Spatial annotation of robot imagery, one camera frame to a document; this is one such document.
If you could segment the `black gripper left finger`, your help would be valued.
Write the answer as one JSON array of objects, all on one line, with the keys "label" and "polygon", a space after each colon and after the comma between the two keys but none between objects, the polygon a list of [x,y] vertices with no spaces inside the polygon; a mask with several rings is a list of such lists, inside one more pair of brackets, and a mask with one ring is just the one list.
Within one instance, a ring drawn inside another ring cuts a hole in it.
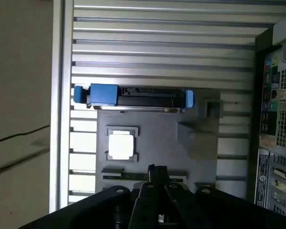
[{"label": "black gripper left finger", "polygon": [[106,188],[23,226],[24,229],[155,228],[155,186],[151,182]]}]

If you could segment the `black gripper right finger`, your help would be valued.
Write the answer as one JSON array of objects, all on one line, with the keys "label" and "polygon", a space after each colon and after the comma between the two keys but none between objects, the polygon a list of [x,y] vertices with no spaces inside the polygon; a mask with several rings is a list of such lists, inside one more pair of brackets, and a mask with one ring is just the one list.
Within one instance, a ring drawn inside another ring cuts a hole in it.
[{"label": "black gripper right finger", "polygon": [[167,196],[160,229],[286,229],[286,217],[203,186],[194,193],[172,182],[166,166],[158,166],[160,186]]}]

